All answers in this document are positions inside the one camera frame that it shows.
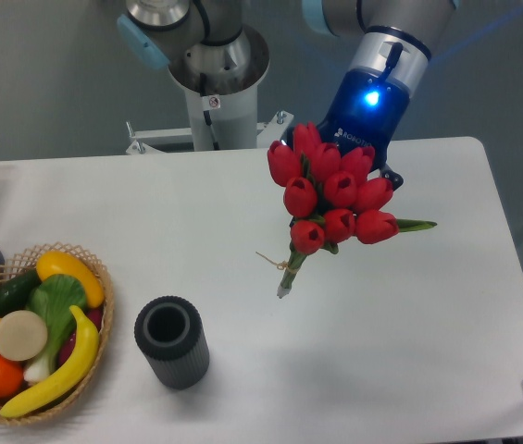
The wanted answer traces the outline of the blue black Robotiq gripper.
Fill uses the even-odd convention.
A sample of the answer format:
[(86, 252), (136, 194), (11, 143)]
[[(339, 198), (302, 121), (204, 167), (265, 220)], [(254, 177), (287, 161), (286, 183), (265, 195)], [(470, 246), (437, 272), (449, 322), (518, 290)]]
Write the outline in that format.
[(356, 147), (375, 149), (370, 179), (385, 178), (397, 191), (404, 178), (387, 165), (387, 149), (410, 102), (402, 87), (360, 69), (348, 71), (330, 108), (316, 129), (323, 142), (338, 145), (342, 155)]

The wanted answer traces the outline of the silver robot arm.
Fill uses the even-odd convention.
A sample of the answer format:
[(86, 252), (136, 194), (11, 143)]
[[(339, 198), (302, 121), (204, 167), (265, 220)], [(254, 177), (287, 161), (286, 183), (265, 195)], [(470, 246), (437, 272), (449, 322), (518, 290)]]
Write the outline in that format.
[(387, 163), (388, 145), (457, 9), (456, 1), (304, 1), (294, 13), (256, 11), (250, 26), (240, 1), (130, 1), (117, 28), (143, 64), (166, 70), (182, 89), (198, 151), (291, 142), (291, 118), (284, 113), (257, 126), (257, 88), (270, 51), (293, 58), (285, 72), (293, 86), (310, 51), (300, 43), (305, 31), (353, 46), (318, 131), (342, 153), (373, 147), (372, 168), (399, 187), (403, 180)]

